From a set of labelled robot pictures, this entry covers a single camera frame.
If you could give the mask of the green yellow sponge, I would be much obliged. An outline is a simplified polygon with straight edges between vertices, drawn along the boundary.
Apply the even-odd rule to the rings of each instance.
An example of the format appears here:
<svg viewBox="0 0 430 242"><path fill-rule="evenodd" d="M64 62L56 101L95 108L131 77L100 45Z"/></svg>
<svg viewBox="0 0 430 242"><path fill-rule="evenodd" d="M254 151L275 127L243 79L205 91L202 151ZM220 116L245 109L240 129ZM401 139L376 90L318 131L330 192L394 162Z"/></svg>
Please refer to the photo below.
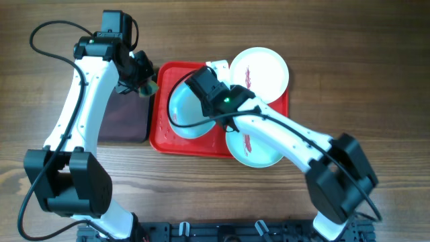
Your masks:
<svg viewBox="0 0 430 242"><path fill-rule="evenodd" d="M144 85L138 88L140 97L150 97L159 90L159 86L154 81L147 81Z"/></svg>

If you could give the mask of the light blue plate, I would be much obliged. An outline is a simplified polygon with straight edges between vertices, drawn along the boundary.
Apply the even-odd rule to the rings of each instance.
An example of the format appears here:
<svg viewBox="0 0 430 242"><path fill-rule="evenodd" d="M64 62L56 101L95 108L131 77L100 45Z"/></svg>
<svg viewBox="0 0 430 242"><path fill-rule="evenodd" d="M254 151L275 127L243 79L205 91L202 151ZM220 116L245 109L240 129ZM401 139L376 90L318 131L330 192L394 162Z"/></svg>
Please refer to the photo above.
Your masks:
<svg viewBox="0 0 430 242"><path fill-rule="evenodd" d="M284 156L265 142L249 134L231 131L225 134L230 154L240 163L253 168L275 165Z"/></svg>
<svg viewBox="0 0 430 242"><path fill-rule="evenodd" d="M191 89L182 81L174 90L169 103L169 114L172 121L179 125L194 124L208 119L202 114L200 100ZM208 133L214 126L211 121L199 126L180 128L169 123L175 134L181 138L195 139Z"/></svg>

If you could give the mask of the light blue plate front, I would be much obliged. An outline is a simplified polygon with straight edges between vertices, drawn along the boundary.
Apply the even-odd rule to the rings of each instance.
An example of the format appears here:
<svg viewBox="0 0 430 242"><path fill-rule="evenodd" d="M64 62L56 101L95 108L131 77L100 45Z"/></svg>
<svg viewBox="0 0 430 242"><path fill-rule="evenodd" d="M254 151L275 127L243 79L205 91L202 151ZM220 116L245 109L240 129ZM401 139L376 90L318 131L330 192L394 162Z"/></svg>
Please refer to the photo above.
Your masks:
<svg viewBox="0 0 430 242"><path fill-rule="evenodd" d="M231 131L225 134L230 154L240 163L253 168L275 165L284 156L265 142L249 134Z"/></svg>

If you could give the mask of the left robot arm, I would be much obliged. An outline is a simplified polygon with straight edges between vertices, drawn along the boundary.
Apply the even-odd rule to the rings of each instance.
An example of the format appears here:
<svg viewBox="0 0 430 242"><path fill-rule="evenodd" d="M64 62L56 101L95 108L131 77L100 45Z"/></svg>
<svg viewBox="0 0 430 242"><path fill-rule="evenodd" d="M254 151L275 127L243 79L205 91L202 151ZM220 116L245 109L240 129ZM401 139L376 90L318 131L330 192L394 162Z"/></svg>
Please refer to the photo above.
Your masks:
<svg viewBox="0 0 430 242"><path fill-rule="evenodd" d="M105 241L147 241L137 216L112 198L112 179L96 157L99 130L112 92L148 97L157 92L153 64L136 49L138 25L127 13L106 10L101 29L86 32L69 64L74 77L66 102L41 149L24 157L41 209L84 224Z"/></svg>

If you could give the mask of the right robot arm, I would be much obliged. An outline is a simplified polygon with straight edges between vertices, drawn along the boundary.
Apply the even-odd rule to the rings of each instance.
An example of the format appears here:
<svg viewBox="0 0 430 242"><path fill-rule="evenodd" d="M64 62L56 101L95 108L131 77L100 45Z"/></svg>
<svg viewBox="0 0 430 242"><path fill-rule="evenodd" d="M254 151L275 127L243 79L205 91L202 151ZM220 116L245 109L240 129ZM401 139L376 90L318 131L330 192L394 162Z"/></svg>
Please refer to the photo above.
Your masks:
<svg viewBox="0 0 430 242"><path fill-rule="evenodd" d="M215 121L265 142L305 174L311 202L318 211L312 226L322 239L340 239L362 202L369 204L376 221L382 220L370 199L378 178L354 137L343 133L333 139L305 128L270 108L246 87L228 87L207 66L188 73L185 84L199 99L207 122Z"/></svg>

